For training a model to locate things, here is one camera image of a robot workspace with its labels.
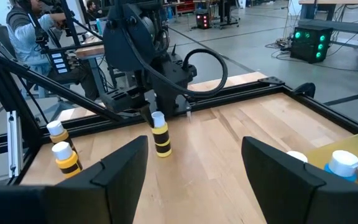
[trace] white bottle cap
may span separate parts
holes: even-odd
[[[161,111],[156,111],[152,113],[152,118],[154,121],[155,128],[161,128],[165,124],[164,114]]]
[[[341,177],[351,177],[358,167],[358,158],[350,152],[337,150],[333,152],[329,169]]]
[[[49,134],[52,136],[58,136],[65,131],[65,128],[63,128],[62,122],[60,121],[52,121],[51,123],[47,124],[47,129]]]
[[[292,157],[295,157],[295,158],[299,159],[300,161],[308,162],[308,158],[301,152],[288,151],[287,154],[292,156]]]
[[[52,147],[52,152],[59,161],[66,160],[73,154],[73,150],[67,142],[59,142],[54,145]]]

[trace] headphones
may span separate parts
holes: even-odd
[[[21,8],[26,12],[31,11],[31,1],[30,0],[13,0],[15,3],[18,3]]]

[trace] wooden table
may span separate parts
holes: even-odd
[[[88,37],[85,40],[85,44],[92,44],[100,42],[101,40],[97,37]],[[78,58],[88,58],[95,55],[104,55],[104,45],[94,46],[94,47],[85,47],[75,51],[75,54]]]
[[[230,77],[226,86],[265,77]],[[205,91],[219,80],[194,84]],[[71,119],[78,113],[72,111]],[[139,135],[149,137],[147,173],[134,223],[265,223],[241,157],[243,136],[282,151],[307,153],[351,133],[282,93],[192,113],[168,121],[173,153],[155,154],[150,128],[137,124],[73,140],[87,168]],[[44,145],[21,184],[57,184],[64,179]]]

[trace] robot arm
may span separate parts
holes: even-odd
[[[180,60],[174,52],[167,52],[169,35],[160,19],[161,1],[123,1],[115,0],[110,8],[103,32],[104,48],[107,63],[122,72],[133,72],[136,86],[102,96],[110,110],[115,113],[136,110],[153,127],[150,108],[161,111],[166,117],[174,116],[178,114],[183,95],[206,98],[224,87],[227,65],[218,53],[196,49]],[[213,90],[187,89],[188,83],[197,75],[195,66],[188,62],[196,53],[210,54],[222,65],[222,80]],[[155,99],[147,101],[145,94],[150,91],[154,92]]]

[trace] yellow surface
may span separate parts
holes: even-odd
[[[308,162],[320,169],[324,169],[325,164],[331,160],[331,156],[335,150],[345,150],[353,153],[358,157],[358,134],[308,151],[305,155]]]

